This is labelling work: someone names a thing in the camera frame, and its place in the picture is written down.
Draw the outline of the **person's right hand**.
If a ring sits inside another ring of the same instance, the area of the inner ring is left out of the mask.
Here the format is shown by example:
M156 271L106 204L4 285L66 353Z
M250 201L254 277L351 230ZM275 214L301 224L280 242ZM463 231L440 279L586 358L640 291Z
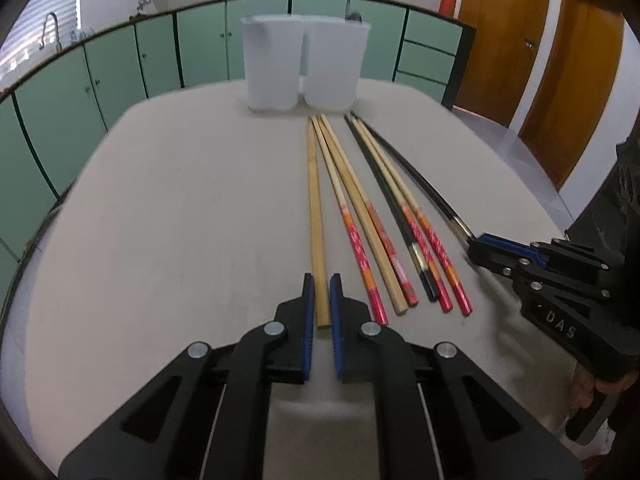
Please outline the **person's right hand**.
M571 411L589 408L597 392L606 396L619 396L628 390L638 379L639 372L634 370L618 382L602 382L593 376L582 364L577 364L574 376L568 388L568 406Z

